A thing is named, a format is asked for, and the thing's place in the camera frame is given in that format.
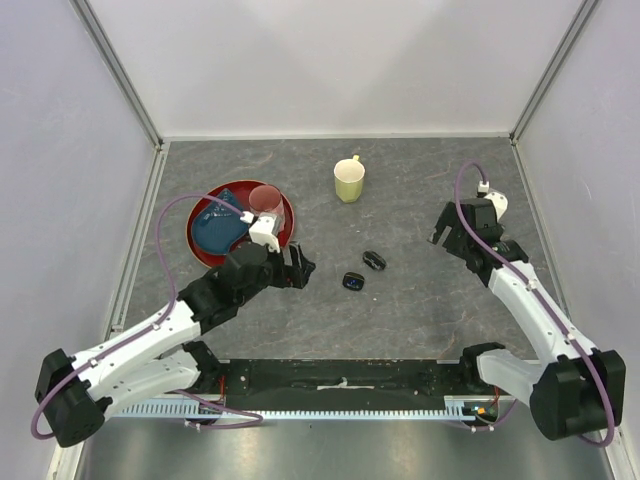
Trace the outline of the black charging case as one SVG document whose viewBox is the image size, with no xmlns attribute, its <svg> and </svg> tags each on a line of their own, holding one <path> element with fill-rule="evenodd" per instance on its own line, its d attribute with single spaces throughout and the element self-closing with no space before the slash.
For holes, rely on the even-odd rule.
<svg viewBox="0 0 640 480">
<path fill-rule="evenodd" d="M 342 286 L 351 291 L 361 291 L 364 285 L 364 276 L 356 272 L 346 272 L 342 278 Z"/>
<path fill-rule="evenodd" d="M 363 262 L 373 270 L 382 271 L 387 267 L 386 260 L 378 253 L 372 250 L 367 250 L 362 254 Z"/>
</svg>

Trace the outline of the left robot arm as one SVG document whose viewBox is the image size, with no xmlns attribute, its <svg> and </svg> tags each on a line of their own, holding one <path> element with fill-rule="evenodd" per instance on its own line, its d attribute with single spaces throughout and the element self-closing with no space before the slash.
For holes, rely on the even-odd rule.
<svg viewBox="0 0 640 480">
<path fill-rule="evenodd" d="M 268 287 L 304 288 L 316 265 L 299 245 L 286 252 L 244 242 L 160 311 L 87 350 L 47 354 L 36 383 L 31 434 L 62 448 L 94 435 L 114 414 L 156 395 L 219 382 L 219 362 L 201 336 L 234 318 Z"/>
</svg>

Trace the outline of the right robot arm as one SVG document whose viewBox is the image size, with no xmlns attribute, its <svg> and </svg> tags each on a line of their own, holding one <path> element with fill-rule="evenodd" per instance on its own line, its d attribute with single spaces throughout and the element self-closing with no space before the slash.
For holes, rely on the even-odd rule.
<svg viewBox="0 0 640 480">
<path fill-rule="evenodd" d="M 583 335 L 539 282 L 528 256 L 501 238 L 502 195 L 448 202 L 430 239 L 464 261 L 507 308 L 537 355 L 530 364 L 500 343 L 464 349 L 458 381 L 477 394 L 497 387 L 526 405 L 549 440 L 604 431 L 608 444 L 622 420 L 626 365 Z"/>
</svg>

